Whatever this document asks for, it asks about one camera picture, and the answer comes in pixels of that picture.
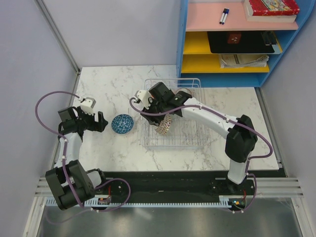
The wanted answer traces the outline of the blue triangle patterned bowl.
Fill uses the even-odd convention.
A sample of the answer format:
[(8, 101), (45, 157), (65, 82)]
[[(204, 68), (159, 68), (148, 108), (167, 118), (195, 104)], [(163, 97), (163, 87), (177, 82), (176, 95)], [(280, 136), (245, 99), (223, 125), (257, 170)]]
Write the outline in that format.
[(127, 134), (133, 129), (133, 127), (134, 120), (127, 114), (117, 115), (111, 122), (111, 128), (117, 134)]

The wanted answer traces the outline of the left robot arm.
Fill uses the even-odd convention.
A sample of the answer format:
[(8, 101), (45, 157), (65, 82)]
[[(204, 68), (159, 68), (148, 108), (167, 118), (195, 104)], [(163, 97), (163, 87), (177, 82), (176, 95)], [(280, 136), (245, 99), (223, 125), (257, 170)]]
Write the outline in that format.
[(108, 190), (108, 181), (99, 168), (86, 171), (79, 161), (79, 152), (86, 130), (103, 132), (108, 125), (101, 111), (86, 114), (78, 107), (58, 111), (60, 153), (53, 169), (45, 174), (53, 197), (61, 210), (69, 209)]

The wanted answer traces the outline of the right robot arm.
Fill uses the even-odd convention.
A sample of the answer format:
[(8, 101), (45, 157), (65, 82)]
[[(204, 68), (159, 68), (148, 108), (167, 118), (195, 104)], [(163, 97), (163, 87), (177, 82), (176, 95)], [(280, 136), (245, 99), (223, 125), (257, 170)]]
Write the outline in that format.
[(225, 140), (225, 154), (230, 159), (227, 191), (238, 194), (244, 188), (246, 165), (258, 141), (250, 117), (243, 115), (239, 118), (225, 115), (200, 102), (186, 91), (174, 93), (163, 82), (158, 82), (143, 96), (143, 112), (161, 114), (160, 116), (144, 115), (150, 125), (162, 127), (167, 112), (182, 118), (191, 119), (217, 132)]

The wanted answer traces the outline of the pink patterned small bowl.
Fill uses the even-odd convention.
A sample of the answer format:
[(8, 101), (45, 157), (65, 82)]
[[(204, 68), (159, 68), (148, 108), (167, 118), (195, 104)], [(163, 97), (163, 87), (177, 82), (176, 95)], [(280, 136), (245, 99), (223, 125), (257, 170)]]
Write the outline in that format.
[(177, 89), (177, 93), (178, 92), (180, 92), (180, 91), (182, 91), (182, 92), (185, 92), (185, 93), (188, 93), (188, 94), (190, 94), (190, 95), (193, 95), (193, 92), (190, 90), (190, 89), (188, 89), (188, 88), (179, 88), (179, 89)]

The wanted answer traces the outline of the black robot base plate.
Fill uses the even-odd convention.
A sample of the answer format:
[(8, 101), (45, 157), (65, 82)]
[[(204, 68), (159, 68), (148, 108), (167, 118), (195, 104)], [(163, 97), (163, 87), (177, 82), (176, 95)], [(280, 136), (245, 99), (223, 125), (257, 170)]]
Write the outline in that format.
[(123, 201), (218, 201), (221, 196), (250, 197), (255, 192), (252, 178), (235, 184), (226, 171), (104, 171), (104, 187), (97, 195)]

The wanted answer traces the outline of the brown checkered blue-rimmed bowl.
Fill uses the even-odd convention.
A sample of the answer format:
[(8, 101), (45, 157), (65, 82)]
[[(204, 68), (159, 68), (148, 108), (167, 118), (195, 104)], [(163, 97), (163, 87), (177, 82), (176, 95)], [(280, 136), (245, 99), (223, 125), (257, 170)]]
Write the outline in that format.
[(170, 130), (172, 124), (172, 116), (170, 114), (165, 115), (162, 122), (159, 124), (159, 126), (155, 129), (155, 131), (160, 135), (166, 135), (168, 131)]

